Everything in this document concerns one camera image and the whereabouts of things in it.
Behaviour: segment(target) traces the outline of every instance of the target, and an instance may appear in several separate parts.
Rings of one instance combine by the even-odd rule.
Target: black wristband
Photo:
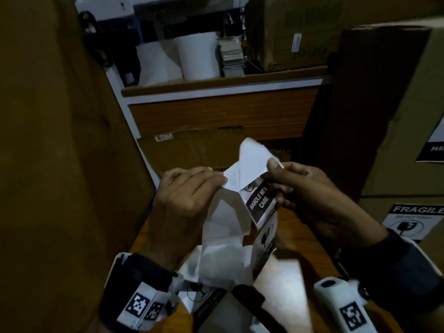
[[[414,245],[388,231],[373,246],[343,251],[340,263],[394,316],[430,313],[444,303],[444,280]]]
[[[126,304],[144,282],[158,291],[168,292],[175,274],[160,267],[138,253],[130,255],[122,264],[123,255],[117,258],[109,275],[99,306],[99,318],[115,333],[137,332],[119,323],[117,318]]]

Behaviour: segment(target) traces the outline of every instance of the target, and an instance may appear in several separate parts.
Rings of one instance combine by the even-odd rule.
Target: shelf
[[[309,68],[270,72],[264,74],[250,74],[241,77],[218,77],[198,81],[178,79],[167,83],[159,83],[151,86],[131,86],[122,90],[124,97],[136,97],[144,95],[157,95],[162,93],[192,91],[199,89],[219,88],[226,86],[240,86],[257,83],[269,83],[295,80],[299,78],[323,76],[327,72],[327,66],[313,66]]]

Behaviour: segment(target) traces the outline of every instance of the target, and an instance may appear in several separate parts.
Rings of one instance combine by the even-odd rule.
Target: barcode label
[[[291,45],[291,52],[298,52],[299,51],[299,45],[301,44],[301,37],[302,34],[294,34],[293,37],[293,44]]]
[[[173,139],[173,134],[169,133],[169,134],[160,134],[160,135],[155,135],[154,136],[154,140],[156,141],[164,141],[164,140],[170,140]]]

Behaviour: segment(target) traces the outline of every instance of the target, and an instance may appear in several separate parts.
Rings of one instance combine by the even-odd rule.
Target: white paper roll
[[[183,78],[177,44],[173,39],[144,43],[137,47],[140,86]]]
[[[215,32],[200,33],[176,38],[183,77],[188,80],[220,76],[218,36]]]

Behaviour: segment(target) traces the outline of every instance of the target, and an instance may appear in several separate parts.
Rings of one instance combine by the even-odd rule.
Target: wooden table
[[[132,252],[138,251],[146,242],[147,229],[148,222],[136,238]],[[300,285],[298,279],[302,276],[306,297],[301,294],[300,287],[295,288]],[[319,242],[293,212],[280,210],[277,250],[255,283],[256,289],[265,297],[262,309],[272,317],[265,320],[274,318],[288,333],[331,333],[319,314],[313,293],[313,284],[328,276],[336,277],[338,272]],[[369,304],[367,312],[379,333],[402,333],[390,313],[373,303]],[[152,332],[192,332],[192,317],[180,304],[177,312],[159,323]]]

